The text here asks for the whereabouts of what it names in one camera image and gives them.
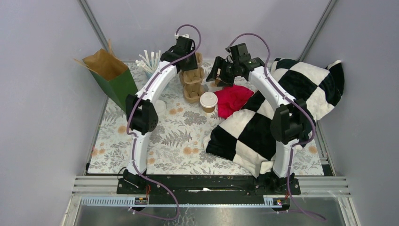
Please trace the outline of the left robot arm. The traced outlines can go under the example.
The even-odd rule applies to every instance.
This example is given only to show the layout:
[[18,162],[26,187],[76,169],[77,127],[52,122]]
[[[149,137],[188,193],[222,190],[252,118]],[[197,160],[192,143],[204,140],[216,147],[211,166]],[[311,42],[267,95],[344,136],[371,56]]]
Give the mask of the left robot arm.
[[183,71],[198,68],[195,41],[179,36],[176,44],[165,51],[151,78],[135,95],[126,98],[128,134],[133,136],[131,160],[126,169],[133,175],[146,171],[147,148],[152,132],[158,124],[158,114],[154,103],[168,83]]

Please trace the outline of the white plastic cup lid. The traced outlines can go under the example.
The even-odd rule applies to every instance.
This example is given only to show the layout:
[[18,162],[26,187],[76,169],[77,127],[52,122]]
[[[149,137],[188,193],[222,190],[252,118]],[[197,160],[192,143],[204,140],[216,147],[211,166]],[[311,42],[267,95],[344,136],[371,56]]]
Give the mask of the white plastic cup lid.
[[162,116],[166,113],[167,105],[165,101],[156,100],[154,107],[158,116]]

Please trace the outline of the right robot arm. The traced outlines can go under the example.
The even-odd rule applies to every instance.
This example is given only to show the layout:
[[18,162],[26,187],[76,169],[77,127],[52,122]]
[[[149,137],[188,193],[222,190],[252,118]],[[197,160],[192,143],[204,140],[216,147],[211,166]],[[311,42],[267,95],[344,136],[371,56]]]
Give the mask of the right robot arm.
[[236,77],[245,78],[252,83],[270,104],[274,115],[270,132],[276,140],[276,159],[273,171],[277,177],[270,180],[270,188],[276,194],[288,189],[290,168],[294,156],[294,147],[300,144],[300,137],[305,133],[305,126],[310,124],[315,130],[311,117],[306,112],[306,103],[295,100],[280,86],[267,69],[267,63],[260,58],[253,58],[245,43],[230,44],[226,51],[229,56],[215,58],[206,81],[215,81],[217,86],[226,87],[234,84]]

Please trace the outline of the stack of brown paper cups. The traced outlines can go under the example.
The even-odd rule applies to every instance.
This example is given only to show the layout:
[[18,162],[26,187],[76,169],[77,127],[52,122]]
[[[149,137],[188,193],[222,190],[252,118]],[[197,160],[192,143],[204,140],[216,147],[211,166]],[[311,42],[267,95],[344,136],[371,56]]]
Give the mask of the stack of brown paper cups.
[[223,82],[220,79],[215,79],[214,84],[216,87],[222,87]]

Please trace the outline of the brown paper coffee cup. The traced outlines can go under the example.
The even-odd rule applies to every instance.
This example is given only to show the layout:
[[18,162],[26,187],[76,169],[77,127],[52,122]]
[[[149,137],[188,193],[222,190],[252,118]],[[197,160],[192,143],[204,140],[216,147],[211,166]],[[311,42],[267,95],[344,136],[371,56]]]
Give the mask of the brown paper coffee cup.
[[205,92],[199,99],[202,110],[206,113],[212,113],[218,103],[218,97],[213,92]]

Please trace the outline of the brown cardboard cup carrier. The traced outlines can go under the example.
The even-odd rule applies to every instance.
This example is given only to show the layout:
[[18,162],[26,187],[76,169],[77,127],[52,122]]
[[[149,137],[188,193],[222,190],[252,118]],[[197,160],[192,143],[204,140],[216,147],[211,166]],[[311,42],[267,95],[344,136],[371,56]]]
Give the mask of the brown cardboard cup carrier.
[[204,93],[204,87],[199,82],[192,84],[183,84],[183,97],[190,104],[199,102],[200,97]]

